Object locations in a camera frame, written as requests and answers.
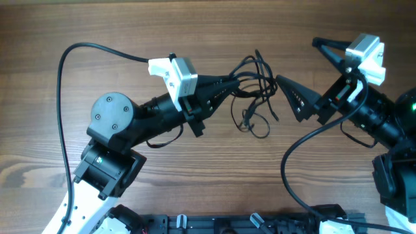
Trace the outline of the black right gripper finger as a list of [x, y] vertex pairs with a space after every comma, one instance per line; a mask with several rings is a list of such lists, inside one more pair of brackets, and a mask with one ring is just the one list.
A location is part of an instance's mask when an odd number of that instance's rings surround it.
[[318, 112], [317, 103], [322, 98], [320, 94], [282, 75], [276, 76], [276, 82], [298, 122], [308, 120]]
[[346, 73], [345, 58], [335, 53], [333, 49], [345, 52], [350, 44], [351, 42], [347, 41], [330, 40], [319, 37], [315, 37], [312, 41], [312, 46], [317, 48], [321, 54], [343, 75]]

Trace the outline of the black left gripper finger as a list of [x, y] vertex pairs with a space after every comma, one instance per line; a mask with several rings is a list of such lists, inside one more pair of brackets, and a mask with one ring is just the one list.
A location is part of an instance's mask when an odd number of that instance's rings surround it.
[[211, 117], [222, 102], [240, 85], [239, 81], [224, 81], [198, 87], [201, 117]]
[[199, 75], [196, 88], [218, 85], [222, 88], [234, 88], [234, 81], [228, 75]]

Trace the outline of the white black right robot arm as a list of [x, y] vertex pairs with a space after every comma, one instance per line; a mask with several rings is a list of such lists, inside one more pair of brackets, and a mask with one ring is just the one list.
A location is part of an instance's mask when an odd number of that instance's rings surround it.
[[282, 75], [276, 81], [296, 119], [318, 116], [321, 127], [297, 140], [284, 154], [281, 175], [289, 155], [302, 143], [349, 120], [387, 148], [372, 160], [372, 176], [385, 205], [392, 233], [415, 232], [415, 89], [396, 101], [374, 89], [385, 80], [385, 45], [380, 38], [361, 34], [353, 42], [316, 37], [312, 42], [341, 76], [324, 95]]

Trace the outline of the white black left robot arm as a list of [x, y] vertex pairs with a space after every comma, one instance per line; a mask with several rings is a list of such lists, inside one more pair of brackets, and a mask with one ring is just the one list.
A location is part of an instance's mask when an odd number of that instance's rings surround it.
[[204, 120], [239, 85], [238, 80], [227, 76], [202, 75], [195, 91], [180, 97], [177, 105], [170, 94], [142, 105], [119, 92], [102, 95], [91, 110], [86, 130], [90, 142], [70, 174], [67, 194], [44, 233], [93, 233], [108, 223], [113, 231], [134, 232], [133, 225], [106, 217], [146, 162], [133, 148], [184, 124], [196, 137], [202, 136]]

